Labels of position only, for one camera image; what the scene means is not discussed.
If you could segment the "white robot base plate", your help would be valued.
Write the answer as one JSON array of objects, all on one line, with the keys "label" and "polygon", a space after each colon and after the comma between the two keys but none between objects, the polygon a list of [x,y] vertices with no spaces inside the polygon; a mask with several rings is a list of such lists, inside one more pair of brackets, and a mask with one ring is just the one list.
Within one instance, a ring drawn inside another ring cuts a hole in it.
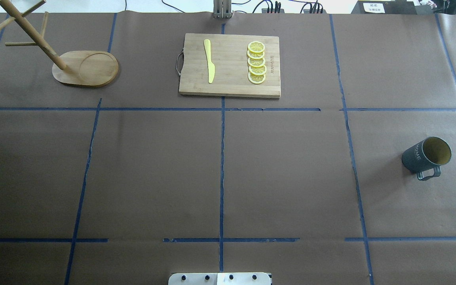
[{"label": "white robot base plate", "polygon": [[272,285],[272,275],[266,272],[176,273],[169,285]]}]

